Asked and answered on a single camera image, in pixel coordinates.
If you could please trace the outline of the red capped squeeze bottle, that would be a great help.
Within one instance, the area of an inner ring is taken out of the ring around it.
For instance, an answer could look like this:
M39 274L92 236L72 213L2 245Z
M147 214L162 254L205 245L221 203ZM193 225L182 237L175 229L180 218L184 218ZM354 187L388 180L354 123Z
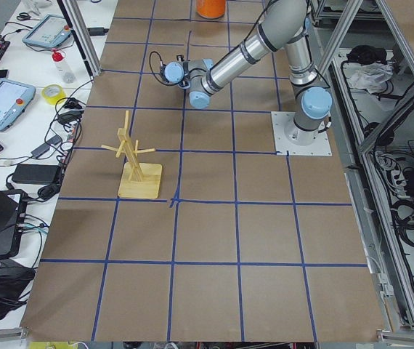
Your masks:
M74 73L60 51L57 51L56 49L52 50L52 60L59 71L62 80L66 84L71 84L76 80Z

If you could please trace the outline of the yellow tape roll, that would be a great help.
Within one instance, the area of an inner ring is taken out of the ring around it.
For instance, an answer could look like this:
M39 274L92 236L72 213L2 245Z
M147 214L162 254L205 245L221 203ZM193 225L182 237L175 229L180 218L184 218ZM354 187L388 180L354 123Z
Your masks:
M41 91L41 96L49 105L56 105L65 102L66 94L59 84L50 84Z

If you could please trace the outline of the wooden mug tree stand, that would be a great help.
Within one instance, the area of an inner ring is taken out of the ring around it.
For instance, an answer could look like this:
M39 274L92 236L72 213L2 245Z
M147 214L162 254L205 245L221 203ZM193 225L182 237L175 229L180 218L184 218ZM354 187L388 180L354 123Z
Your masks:
M155 149L139 149L139 141L132 142L129 136L129 111L125 113L124 125L118 129L117 136L120 141L117 148L109 145L101 145L101 147L115 152L116 158L119 158L122 153L126 157L118 196L120 198L157 199L163 167L161 164L139 161L139 154L152 153Z

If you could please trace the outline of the aluminium frame post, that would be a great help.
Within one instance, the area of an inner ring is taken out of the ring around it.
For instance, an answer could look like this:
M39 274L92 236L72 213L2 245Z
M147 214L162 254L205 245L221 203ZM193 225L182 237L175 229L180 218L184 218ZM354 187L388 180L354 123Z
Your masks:
M100 75L100 61L77 1L57 0L57 4L75 39L88 75L91 78Z

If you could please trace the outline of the teach pendant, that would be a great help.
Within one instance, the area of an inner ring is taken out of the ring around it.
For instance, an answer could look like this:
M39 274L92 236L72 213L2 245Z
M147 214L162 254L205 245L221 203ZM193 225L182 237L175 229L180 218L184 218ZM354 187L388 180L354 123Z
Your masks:
M34 99L36 88L9 79L0 79L0 131L10 127Z
M71 35L64 17L46 15L22 39L24 44L44 49L61 46Z

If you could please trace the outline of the teach pendant far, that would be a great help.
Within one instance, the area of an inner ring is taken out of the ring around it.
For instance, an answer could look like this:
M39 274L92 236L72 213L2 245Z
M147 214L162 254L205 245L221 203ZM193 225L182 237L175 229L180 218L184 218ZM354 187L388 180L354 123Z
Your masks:
M44 49L61 46L71 35L64 17L46 15L22 39L24 44Z

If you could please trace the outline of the teach pendant near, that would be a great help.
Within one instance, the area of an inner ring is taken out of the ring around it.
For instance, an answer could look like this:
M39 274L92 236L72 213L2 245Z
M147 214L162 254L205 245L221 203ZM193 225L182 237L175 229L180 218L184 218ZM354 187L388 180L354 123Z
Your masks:
M0 131L10 127L34 99L36 88L9 79L0 79Z

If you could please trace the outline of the orange can with grey lid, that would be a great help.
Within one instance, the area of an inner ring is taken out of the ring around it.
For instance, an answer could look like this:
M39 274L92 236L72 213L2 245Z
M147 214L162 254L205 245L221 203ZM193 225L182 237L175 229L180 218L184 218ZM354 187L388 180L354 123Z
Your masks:
M217 19L226 12L226 0L197 0L196 12L203 18Z

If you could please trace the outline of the black power adapter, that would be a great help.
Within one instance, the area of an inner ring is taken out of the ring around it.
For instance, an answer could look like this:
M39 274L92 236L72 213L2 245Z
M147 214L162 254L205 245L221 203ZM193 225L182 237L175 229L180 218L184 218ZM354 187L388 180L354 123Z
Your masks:
M12 181L17 184L48 185L57 179L59 171L57 165L18 164Z

